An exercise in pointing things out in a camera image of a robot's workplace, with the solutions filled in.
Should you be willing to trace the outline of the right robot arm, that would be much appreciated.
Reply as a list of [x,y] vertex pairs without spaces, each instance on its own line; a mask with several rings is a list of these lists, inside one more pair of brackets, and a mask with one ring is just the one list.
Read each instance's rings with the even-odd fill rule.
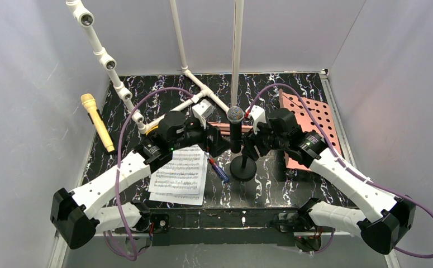
[[357,206],[349,209],[310,200],[298,211],[305,222],[361,237],[384,255],[411,228],[416,209],[412,202],[369,185],[369,179],[332,152],[320,134],[303,131],[290,110],[279,108],[266,114],[262,107],[253,106],[246,115],[253,120],[253,129],[243,136],[250,157],[257,159],[270,150],[284,151],[328,180]]

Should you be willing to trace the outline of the black microphone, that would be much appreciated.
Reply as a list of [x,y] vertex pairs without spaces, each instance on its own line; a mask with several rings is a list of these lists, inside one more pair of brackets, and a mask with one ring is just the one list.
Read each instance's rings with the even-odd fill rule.
[[[230,150],[233,154],[238,154],[242,149],[242,120],[244,111],[239,106],[232,106],[227,111],[227,119],[230,127]],[[247,182],[254,178],[256,164],[247,156],[239,155],[230,164],[232,177],[240,182]]]

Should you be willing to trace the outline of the sheet music page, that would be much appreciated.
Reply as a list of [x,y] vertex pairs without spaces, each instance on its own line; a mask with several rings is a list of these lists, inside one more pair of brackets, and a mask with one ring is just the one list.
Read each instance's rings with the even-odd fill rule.
[[186,205],[202,205],[204,188],[206,184],[206,174],[204,176],[203,187],[198,194],[164,194],[164,193],[150,192],[150,200],[186,204]]
[[203,150],[193,145],[173,152],[173,158],[152,173],[149,192],[198,194],[203,187],[207,160]]

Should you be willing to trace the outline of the pink music stand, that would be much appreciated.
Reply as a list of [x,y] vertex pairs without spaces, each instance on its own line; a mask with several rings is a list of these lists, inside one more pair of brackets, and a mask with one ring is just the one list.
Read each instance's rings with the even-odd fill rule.
[[[280,108],[266,113],[262,131],[274,132],[272,150],[283,151],[286,167],[308,171],[322,150],[342,155],[333,116],[327,104],[280,93]],[[245,127],[244,133],[251,127]]]

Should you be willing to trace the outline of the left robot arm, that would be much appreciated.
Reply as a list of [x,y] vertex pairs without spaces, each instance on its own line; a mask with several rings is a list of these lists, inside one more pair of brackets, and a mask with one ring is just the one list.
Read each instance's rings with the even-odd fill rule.
[[183,112],[168,112],[157,129],[115,166],[90,183],[70,191],[65,188],[56,191],[52,198],[51,223],[72,250],[84,246],[97,232],[143,225],[150,220],[151,212],[141,201],[115,207],[105,205],[170,162],[176,150],[194,145],[213,157],[231,146],[218,127],[204,126],[199,118],[186,118]]

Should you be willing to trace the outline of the blue red screwdriver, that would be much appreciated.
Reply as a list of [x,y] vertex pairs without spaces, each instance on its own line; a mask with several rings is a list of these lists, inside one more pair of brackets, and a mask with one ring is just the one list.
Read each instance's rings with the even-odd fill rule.
[[205,152],[204,153],[211,168],[213,169],[213,171],[218,175],[218,177],[224,182],[224,183],[229,183],[230,182],[230,178],[229,176],[226,174],[226,172],[217,164],[217,162],[215,162],[215,160],[209,155],[209,153]]

